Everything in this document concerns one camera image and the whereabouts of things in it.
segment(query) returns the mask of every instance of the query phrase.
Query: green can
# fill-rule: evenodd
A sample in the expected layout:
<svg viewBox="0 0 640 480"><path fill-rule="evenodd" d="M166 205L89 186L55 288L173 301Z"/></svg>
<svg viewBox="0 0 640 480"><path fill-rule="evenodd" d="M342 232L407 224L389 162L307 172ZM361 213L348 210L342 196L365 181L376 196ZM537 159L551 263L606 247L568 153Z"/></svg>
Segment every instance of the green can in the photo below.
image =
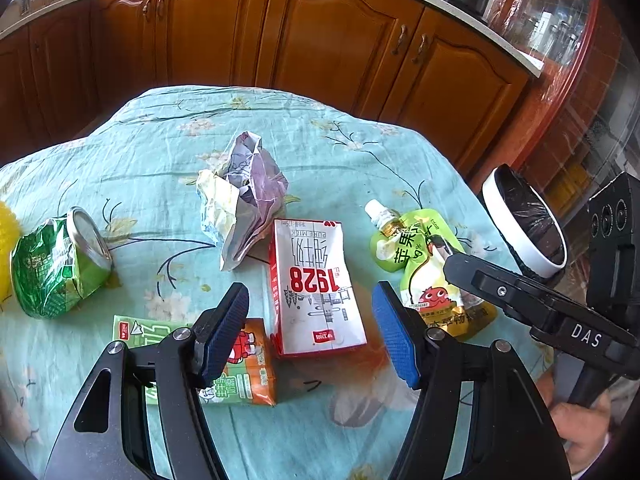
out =
<svg viewBox="0 0 640 480"><path fill-rule="evenodd" d="M29 316L68 312L109 277L113 261L94 221L80 207L18 240L11 253L15 296Z"/></svg>

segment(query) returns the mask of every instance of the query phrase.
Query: human hand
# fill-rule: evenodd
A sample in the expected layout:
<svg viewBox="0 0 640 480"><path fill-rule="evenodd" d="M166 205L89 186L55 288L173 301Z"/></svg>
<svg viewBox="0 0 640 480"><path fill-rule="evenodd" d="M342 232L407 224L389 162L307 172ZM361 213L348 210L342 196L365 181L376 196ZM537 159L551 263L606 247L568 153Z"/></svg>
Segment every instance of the human hand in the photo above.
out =
<svg viewBox="0 0 640 480"><path fill-rule="evenodd" d="M554 396L554 377L547 370L536 382L540 396L549 408ZM588 468L598 457L605 443L611 418L611 399L604 391L591 409L561 402L549 409L561 438L571 441L566 451L571 474Z"/></svg>

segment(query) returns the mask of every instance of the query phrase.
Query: tablecloth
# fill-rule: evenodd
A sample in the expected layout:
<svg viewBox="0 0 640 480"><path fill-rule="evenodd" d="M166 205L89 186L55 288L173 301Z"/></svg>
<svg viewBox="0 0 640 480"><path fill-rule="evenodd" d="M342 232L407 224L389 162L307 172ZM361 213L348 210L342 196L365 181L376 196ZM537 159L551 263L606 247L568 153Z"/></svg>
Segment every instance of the tablecloth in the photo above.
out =
<svg viewBox="0 0 640 480"><path fill-rule="evenodd" d="M79 388L111 341L114 314L192 321L239 281L250 292L250 316L272 325L264 247L232 272L220 272L219 249L200 229L193 185L198 171L215 166L229 140L245 130L262 136L289 181L287 216L342 222L369 343L343 356L279 361L274 408L204 406L229 478L377 480L390 472L417 392L396 376L370 310L374 284L389 280L397 287L402 274L384 272L370 257L374 227L364 212L370 199L401 212L437 209L468 252L516 269L478 200L414 131L273 90L148 91L89 137L0 169L0 200L23 232L79 205L97 222L114 259L108 284L57 319L32 319L13 297L1 304L0 429L37 476ZM548 367L551 355L527 327L501 313L472 342L488 345L496 338L513 344L534 377ZM462 464L469 391L463 391L448 474ZM149 406L148 414L157 470L170 477L158 407Z"/></svg>

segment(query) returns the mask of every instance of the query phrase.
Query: camera lens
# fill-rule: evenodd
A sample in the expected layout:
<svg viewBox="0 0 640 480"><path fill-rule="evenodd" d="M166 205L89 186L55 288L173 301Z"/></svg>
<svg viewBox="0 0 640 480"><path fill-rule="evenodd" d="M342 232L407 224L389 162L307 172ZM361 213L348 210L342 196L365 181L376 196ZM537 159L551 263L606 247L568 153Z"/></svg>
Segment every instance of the camera lens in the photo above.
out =
<svg viewBox="0 0 640 480"><path fill-rule="evenodd" d="M591 236L593 238L598 234L598 227L600 226L600 222L598 221L598 215L594 214L591 218Z"/></svg>
<svg viewBox="0 0 640 480"><path fill-rule="evenodd" d="M618 231L622 231L626 225L626 204L625 201L620 199L618 200L618 205L616 206L616 227Z"/></svg>
<svg viewBox="0 0 640 480"><path fill-rule="evenodd" d="M613 227L613 212L611 206L606 205L602 208L602 234L609 236Z"/></svg>

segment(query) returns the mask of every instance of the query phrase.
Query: yellow object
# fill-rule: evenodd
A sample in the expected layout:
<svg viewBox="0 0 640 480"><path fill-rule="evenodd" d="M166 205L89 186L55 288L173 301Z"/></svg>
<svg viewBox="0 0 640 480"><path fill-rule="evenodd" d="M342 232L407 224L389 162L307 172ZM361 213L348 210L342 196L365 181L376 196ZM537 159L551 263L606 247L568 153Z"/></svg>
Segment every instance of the yellow object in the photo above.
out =
<svg viewBox="0 0 640 480"><path fill-rule="evenodd" d="M9 257L20 238L20 224L4 203L0 202L0 301L11 294Z"/></svg>

